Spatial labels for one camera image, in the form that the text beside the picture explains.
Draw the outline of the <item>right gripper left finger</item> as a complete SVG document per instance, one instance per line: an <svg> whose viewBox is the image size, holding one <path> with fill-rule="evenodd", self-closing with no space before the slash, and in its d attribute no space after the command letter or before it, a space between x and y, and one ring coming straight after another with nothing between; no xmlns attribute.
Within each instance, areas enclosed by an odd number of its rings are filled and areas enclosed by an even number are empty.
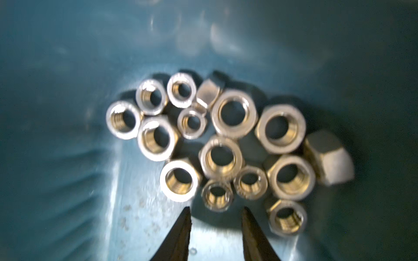
<svg viewBox="0 0 418 261"><path fill-rule="evenodd" d="M185 207L151 261L187 261L191 228L190 207Z"/></svg>

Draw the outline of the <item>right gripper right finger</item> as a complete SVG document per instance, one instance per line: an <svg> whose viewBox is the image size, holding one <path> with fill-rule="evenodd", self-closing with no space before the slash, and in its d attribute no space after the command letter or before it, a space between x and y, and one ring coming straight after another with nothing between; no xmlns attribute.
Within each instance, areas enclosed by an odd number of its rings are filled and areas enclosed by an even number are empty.
<svg viewBox="0 0 418 261"><path fill-rule="evenodd" d="M280 261L248 207L243 208L241 227L245 261Z"/></svg>

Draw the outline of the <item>teal plastic storage box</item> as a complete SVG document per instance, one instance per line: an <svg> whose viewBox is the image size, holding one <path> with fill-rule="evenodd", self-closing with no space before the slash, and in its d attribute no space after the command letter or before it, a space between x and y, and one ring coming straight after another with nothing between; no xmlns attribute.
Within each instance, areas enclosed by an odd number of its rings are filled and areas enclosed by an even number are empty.
<svg viewBox="0 0 418 261"><path fill-rule="evenodd" d="M243 260L244 207L284 261L417 260L417 1L2 1L2 260L152 258L184 204L106 110L179 71L218 76L258 110L295 105L356 168L315 188L290 238L261 200L214 213L197 196L189 260Z"/></svg>

